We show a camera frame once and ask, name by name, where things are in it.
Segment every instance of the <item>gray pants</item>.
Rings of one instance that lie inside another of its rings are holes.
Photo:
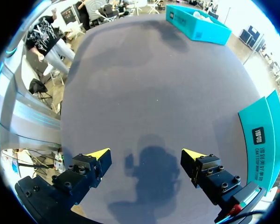
[[[60,56],[58,54],[67,57],[70,61],[73,61],[75,53],[65,44],[65,42],[62,39],[60,39],[45,56],[45,59],[54,68],[58,69],[64,74],[68,74],[69,68],[66,67],[66,65],[60,59]]]

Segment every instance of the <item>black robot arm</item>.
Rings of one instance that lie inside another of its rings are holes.
[[[90,188],[96,188],[112,163],[110,149],[93,154],[79,154],[73,165],[59,176],[52,176],[53,185],[40,176],[27,176],[15,185],[21,203],[37,223],[94,223],[72,212]]]
[[[266,189],[254,182],[241,187],[240,176],[225,170],[221,160],[213,154],[206,156],[183,149],[181,165],[194,186],[201,187],[210,201],[222,209],[215,219],[216,223],[228,216],[250,212],[266,193]],[[251,216],[243,217],[232,223],[249,223],[251,219]]]

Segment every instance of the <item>gray tablecloth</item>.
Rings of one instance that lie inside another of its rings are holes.
[[[91,29],[62,110],[65,162],[111,148],[112,166],[81,205],[106,224],[213,223],[220,208],[180,166],[182,148],[213,153],[246,184],[238,111],[259,94],[227,46],[193,42],[164,15]]]

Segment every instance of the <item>black graphic t-shirt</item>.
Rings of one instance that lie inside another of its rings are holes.
[[[28,50],[36,47],[41,54],[46,56],[60,39],[51,25],[53,22],[52,16],[43,16],[39,19],[39,23],[34,26],[33,30],[28,32],[26,41]]]

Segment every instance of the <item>teal panel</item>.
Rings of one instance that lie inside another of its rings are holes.
[[[209,17],[213,23],[194,17],[195,11],[204,17]],[[193,41],[225,45],[231,35],[231,30],[224,24],[200,10],[189,7],[166,5],[166,20]]]
[[[238,114],[247,148],[247,183],[253,181],[269,189],[274,169],[275,134],[266,98],[259,99]]]
[[[275,162],[270,188],[267,189],[269,191],[280,172],[280,99],[277,91],[273,91],[266,100],[271,111],[275,132]]]

